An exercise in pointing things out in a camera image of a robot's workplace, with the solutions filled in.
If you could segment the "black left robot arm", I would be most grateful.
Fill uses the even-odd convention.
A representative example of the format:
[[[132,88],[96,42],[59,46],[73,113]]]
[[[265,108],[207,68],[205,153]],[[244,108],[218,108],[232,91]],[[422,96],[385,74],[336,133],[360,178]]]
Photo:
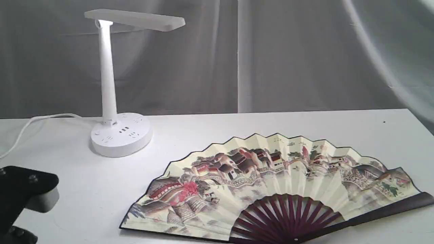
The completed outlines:
[[[38,237],[32,232],[12,226],[4,235],[1,235],[1,244],[37,244]]]

